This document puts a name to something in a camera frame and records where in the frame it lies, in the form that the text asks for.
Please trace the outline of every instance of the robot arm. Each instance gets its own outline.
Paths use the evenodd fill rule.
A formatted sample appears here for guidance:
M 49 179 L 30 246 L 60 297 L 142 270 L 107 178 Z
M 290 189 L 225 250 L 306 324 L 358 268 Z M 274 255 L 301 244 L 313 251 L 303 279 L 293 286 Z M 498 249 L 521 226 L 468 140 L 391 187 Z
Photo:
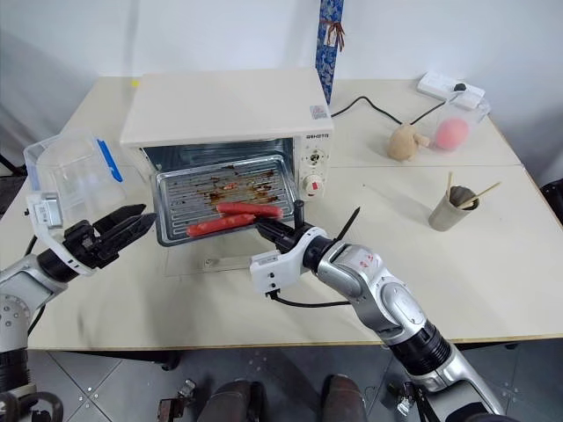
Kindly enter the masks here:
M 47 249 L 38 256 L 26 255 L 0 272 L 0 395 L 8 397 L 0 400 L 4 407 L 10 407 L 15 400 L 16 407 L 27 413 L 39 398 L 51 401 L 53 420 L 62 416 L 58 399 L 37 393 L 30 382 L 26 348 L 31 317 L 67 288 L 67 283 L 78 276 L 78 266 L 93 273 L 95 268 L 116 260 L 121 249 L 147 233 L 156 215 L 143 215 L 144 208 L 122 207 L 92 225 L 81 221 L 65 230 L 62 245 L 57 245 L 58 253 Z M 4 410 L 5 415 L 14 413 Z
M 348 299 L 362 323 L 391 349 L 415 385 L 438 393 L 467 382 L 486 411 L 503 414 L 494 393 L 455 345 L 428 321 L 406 284 L 368 248 L 341 240 L 355 215 L 336 239 L 329 239 L 323 230 L 304 222 L 301 201 L 296 202 L 295 210 L 294 229 L 269 219 L 257 223 L 259 233 L 278 248 L 252 258 L 251 274 L 259 292 L 297 282 L 299 272 L 282 284 L 272 282 L 279 279 L 278 268 L 310 270 Z M 289 274 L 281 275 L 284 279 Z

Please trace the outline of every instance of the pink sponge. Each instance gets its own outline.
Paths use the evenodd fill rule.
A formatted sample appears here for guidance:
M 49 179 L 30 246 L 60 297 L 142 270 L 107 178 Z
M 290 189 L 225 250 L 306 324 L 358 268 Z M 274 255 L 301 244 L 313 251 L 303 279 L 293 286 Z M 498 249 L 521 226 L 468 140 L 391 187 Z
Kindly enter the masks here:
M 456 149 L 468 135 L 469 125 L 465 120 L 457 117 L 446 119 L 436 130 L 435 145 L 442 149 Z

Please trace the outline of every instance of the oven dial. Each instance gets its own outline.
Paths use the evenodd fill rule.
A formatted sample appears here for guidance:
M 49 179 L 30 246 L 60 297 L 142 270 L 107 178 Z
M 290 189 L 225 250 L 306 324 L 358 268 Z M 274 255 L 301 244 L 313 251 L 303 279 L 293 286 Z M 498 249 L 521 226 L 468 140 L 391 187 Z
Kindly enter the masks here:
M 307 196 L 317 196 L 325 190 L 325 182 L 317 174 L 311 174 L 303 180 L 303 189 Z
M 314 149 L 306 158 L 308 165 L 313 167 L 319 163 L 323 163 L 326 159 L 325 152 L 322 149 Z

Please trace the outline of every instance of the tiled floor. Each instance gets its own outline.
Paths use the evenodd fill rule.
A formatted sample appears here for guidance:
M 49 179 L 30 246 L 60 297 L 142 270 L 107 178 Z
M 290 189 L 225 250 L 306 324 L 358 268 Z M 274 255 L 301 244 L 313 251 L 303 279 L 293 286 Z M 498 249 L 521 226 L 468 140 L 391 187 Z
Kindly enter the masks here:
M 509 416 L 521 422 L 563 420 L 563 340 L 488 346 L 464 352 L 491 384 Z M 158 401 L 174 397 L 186 378 L 197 385 L 196 404 L 183 419 L 196 420 L 220 385 L 246 378 L 267 389 L 271 420 L 315 421 L 323 381 L 346 374 L 359 385 L 374 422 L 418 421 L 392 408 L 386 385 L 404 380 L 402 367 L 379 346 L 326 346 L 200 350 L 185 352 L 165 372 L 154 363 L 79 353 L 30 351 L 32 377 L 57 394 L 71 422 L 154 421 Z

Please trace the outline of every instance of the wooden stick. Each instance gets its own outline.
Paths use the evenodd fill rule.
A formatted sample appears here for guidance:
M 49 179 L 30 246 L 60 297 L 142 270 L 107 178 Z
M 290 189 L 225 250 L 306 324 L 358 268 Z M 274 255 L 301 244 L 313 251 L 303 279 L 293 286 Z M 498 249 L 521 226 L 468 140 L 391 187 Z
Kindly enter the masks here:
M 453 171 L 448 173 L 448 190 L 446 191 L 446 195 L 448 196 L 448 200 L 450 200 L 450 190 L 451 190 L 451 180 L 454 178 Z
M 468 199 L 466 202 L 464 202 L 464 203 L 461 204 L 461 205 L 458 205 L 457 207 L 458 207 L 458 208 L 465 208 L 465 207 L 467 207 L 469 204 L 471 204 L 472 202 L 474 202 L 477 198 L 480 198 L 480 197 L 483 196 L 485 193 L 487 193 L 487 192 L 493 190 L 496 186 L 498 186 L 498 185 L 500 185 L 500 184 L 501 184 L 501 182 L 496 182 L 494 185 L 489 186 L 489 187 L 488 187 L 487 189 L 485 189 L 483 192 L 478 193 L 477 195 L 475 195 L 474 197 Z

